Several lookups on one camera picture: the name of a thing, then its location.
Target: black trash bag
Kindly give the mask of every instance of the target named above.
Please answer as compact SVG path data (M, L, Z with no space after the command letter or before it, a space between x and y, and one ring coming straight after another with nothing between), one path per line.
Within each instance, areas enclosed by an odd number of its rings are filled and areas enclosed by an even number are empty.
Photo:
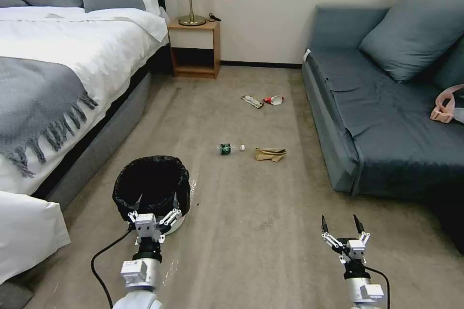
M113 200L124 221L134 210L165 216L175 208L174 197L185 216L190 210L189 173L179 158L171 156L132 161L118 175L113 190Z

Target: gray bed base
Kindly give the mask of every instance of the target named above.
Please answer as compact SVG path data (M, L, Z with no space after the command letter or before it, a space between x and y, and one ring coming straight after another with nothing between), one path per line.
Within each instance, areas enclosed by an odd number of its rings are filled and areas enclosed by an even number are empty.
M62 177L47 196L47 200L59 203L61 210L67 208L139 123L145 110L150 85L151 74L149 73ZM32 295L33 293L26 287L8 280L0 285L0 308L22 309Z

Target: wooden nightstand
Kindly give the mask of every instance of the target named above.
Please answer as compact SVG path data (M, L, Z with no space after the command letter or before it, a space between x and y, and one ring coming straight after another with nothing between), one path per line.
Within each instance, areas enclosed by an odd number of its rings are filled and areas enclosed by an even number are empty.
M219 22L186 27L168 25L174 76L217 78L221 67Z

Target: floor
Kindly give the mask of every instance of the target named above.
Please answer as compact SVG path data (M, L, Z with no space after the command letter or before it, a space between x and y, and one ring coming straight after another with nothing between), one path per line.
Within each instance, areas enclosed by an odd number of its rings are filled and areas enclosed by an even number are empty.
M285 101L258 110L240 100L245 94ZM215 147L224 142L246 151L220 156ZM255 147L288 154L256 162ZM331 190L298 70L222 67L216 81L155 76L141 122L65 211L72 244L30 273L27 309L107 307L89 262L126 229L111 200L114 181L131 160L161 154L182 160L192 187L192 208L162 247L166 308L349 308L320 218L336 236L356 236L354 213L372 234L366 259L388 275L392 308L464 307L464 258L433 215ZM134 240L97 260L114 301L125 295L119 270ZM385 289L377 275L373 282Z

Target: sofa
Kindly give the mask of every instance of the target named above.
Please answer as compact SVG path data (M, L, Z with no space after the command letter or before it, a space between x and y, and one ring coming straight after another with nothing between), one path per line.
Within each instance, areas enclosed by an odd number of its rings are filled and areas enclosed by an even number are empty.
M464 252L464 223L459 217L464 202L464 125L430 120L443 91L435 73L444 64L447 69L450 62L462 64L464 55L457 57L464 54L464 39L420 78L398 83L359 50L387 12L316 8L302 73L330 183L335 191L350 195L429 204ZM464 83L464 71L459 82ZM456 99L457 105L464 101Z

